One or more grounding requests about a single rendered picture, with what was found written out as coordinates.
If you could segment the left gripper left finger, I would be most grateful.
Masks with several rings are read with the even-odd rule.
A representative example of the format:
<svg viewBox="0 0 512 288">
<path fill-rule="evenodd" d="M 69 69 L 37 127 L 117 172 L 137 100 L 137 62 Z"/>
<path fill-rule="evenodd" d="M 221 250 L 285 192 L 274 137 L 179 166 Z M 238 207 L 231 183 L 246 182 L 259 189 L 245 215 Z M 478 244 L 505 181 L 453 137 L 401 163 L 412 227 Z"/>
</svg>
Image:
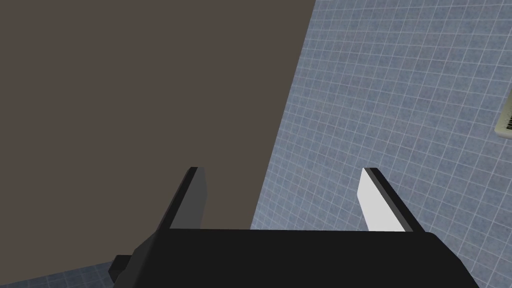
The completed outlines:
<svg viewBox="0 0 512 288">
<path fill-rule="evenodd" d="M 190 167 L 173 195 L 158 229 L 200 229 L 207 198 L 205 168 Z"/>
</svg>

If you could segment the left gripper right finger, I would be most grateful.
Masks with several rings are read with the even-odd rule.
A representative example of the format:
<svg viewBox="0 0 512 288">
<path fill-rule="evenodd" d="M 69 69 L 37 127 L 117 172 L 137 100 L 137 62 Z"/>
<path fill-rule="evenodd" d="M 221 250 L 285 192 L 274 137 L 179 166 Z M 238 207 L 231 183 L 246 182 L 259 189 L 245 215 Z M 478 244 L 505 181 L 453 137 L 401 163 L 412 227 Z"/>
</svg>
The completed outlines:
<svg viewBox="0 0 512 288">
<path fill-rule="evenodd" d="M 425 231 L 378 168 L 361 170 L 356 196 L 369 231 Z"/>
</svg>

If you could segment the pale cream box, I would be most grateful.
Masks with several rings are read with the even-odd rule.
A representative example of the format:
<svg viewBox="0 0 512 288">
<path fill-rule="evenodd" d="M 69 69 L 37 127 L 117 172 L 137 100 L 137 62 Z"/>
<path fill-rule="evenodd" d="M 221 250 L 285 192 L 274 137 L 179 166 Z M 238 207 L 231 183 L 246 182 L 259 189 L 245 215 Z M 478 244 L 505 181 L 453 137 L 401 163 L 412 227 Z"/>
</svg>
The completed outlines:
<svg viewBox="0 0 512 288">
<path fill-rule="evenodd" d="M 494 131 L 498 137 L 512 140 L 512 89 L 503 105 Z"/>
</svg>

